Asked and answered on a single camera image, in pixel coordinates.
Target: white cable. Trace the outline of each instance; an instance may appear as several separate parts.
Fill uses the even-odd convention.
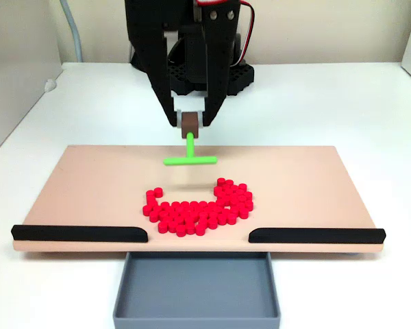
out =
[[[68,25],[70,26],[71,34],[73,36],[73,41],[75,42],[75,53],[76,53],[76,60],[78,62],[83,62],[82,60],[82,49],[81,49],[81,39],[79,38],[79,32],[77,31],[77,26],[75,20],[73,19],[73,15],[71,14],[69,3],[67,0],[60,0],[62,10],[66,15]]]

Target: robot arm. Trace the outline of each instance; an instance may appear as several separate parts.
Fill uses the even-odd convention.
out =
[[[202,126],[209,126],[227,96],[240,0],[125,0],[125,8],[129,40],[173,127],[181,123],[171,97],[164,32],[201,30],[207,86]]]

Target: cable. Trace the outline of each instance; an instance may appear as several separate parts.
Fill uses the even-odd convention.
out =
[[[237,61],[235,61],[235,63],[230,65],[230,67],[233,67],[233,66],[236,66],[236,65],[240,64],[240,62],[242,62],[242,60],[244,59],[245,53],[247,52],[249,41],[251,39],[251,33],[253,32],[253,26],[254,26],[255,13],[254,13],[253,6],[250,5],[248,2],[243,1],[243,0],[240,0],[240,4],[245,5],[245,6],[247,6],[251,9],[251,18],[250,18],[250,21],[249,21],[249,29],[248,29],[248,32],[247,32],[247,36],[245,37],[244,47],[242,48],[242,52],[240,53],[239,59]]]
[[[77,31],[77,27],[75,24],[75,20],[73,19],[73,15],[71,14],[69,3],[67,0],[60,0],[62,10],[66,15],[68,25],[70,26],[71,34],[73,36],[73,41],[75,42],[75,53],[76,53],[76,60],[78,62],[83,62],[82,60],[82,49],[81,49],[81,39],[79,38],[79,32]]]
[[[200,6],[200,7],[205,7],[207,5],[219,5],[219,4],[225,3],[225,2],[227,2],[227,0],[197,0],[198,6]],[[242,48],[242,51],[240,52],[240,56],[239,56],[238,60],[235,61],[235,63],[231,64],[230,67],[233,67],[233,66],[236,66],[236,65],[240,64],[242,62],[242,60],[244,59],[245,53],[247,52],[249,41],[251,39],[251,33],[253,32],[253,26],[254,26],[255,13],[254,13],[253,6],[250,5],[248,2],[246,2],[244,0],[240,0],[240,4],[245,5],[245,6],[250,8],[251,18],[250,18],[250,21],[249,21],[249,28],[248,28],[247,36],[245,37],[244,47]]]

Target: black rubber edge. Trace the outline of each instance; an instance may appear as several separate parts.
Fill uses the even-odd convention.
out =
[[[384,243],[382,228],[257,228],[249,234],[250,243]]]
[[[148,242],[142,228],[127,226],[14,225],[16,241]]]

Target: brown block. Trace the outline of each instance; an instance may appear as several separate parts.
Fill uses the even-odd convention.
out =
[[[181,135],[187,137],[187,133],[192,132],[195,138],[199,134],[199,122],[197,112],[183,112],[181,117]]]

